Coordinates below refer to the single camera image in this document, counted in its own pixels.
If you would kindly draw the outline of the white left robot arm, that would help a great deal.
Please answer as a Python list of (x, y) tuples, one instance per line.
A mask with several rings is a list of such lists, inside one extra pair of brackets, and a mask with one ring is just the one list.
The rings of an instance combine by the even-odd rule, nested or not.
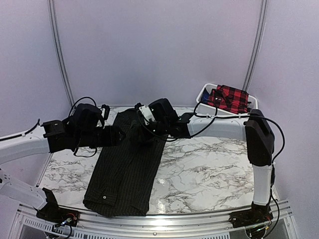
[[(76, 153), (82, 147), (98, 149), (119, 145), (126, 134), (116, 125), (106, 125), (110, 108), (79, 104), (65, 119), (38, 121), (27, 131), (6, 135), (0, 139), (0, 163), (21, 161), (38, 155), (69, 150)], [(0, 172), (0, 194), (43, 211), (51, 221), (63, 217), (54, 193)]]

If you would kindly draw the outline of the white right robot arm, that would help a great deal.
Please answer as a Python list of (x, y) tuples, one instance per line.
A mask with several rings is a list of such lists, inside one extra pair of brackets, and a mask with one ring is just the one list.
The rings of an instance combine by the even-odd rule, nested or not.
[(260, 110), (236, 116), (204, 116), (196, 115), (195, 112), (179, 116), (166, 98), (149, 105), (138, 103), (134, 109), (141, 125), (138, 137), (142, 141), (152, 137), (175, 140), (201, 136), (246, 141), (247, 156), (254, 173), (254, 196), (247, 219), (257, 223), (266, 215), (275, 177), (275, 136), (269, 120)]

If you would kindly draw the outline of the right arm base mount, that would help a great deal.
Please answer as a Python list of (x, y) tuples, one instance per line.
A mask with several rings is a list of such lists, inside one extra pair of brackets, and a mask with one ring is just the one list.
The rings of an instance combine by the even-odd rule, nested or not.
[(230, 213), (228, 222), (232, 224), (233, 228), (239, 228), (270, 222), (273, 218), (269, 200), (266, 205), (252, 202), (250, 209)]

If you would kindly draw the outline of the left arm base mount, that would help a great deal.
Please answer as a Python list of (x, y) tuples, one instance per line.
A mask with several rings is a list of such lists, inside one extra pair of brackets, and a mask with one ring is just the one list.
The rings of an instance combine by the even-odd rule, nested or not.
[(78, 223), (79, 212), (48, 202), (42, 209), (37, 210), (36, 216), (59, 226), (69, 225), (75, 227)]

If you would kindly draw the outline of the black pinstriped long sleeve shirt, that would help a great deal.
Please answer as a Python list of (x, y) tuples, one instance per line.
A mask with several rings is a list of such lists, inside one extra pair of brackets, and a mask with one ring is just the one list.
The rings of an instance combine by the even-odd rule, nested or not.
[(145, 216), (165, 142), (157, 138), (133, 141), (133, 128), (140, 124), (134, 109), (119, 112), (113, 124), (127, 137), (119, 146), (102, 149), (83, 204), (106, 217)]

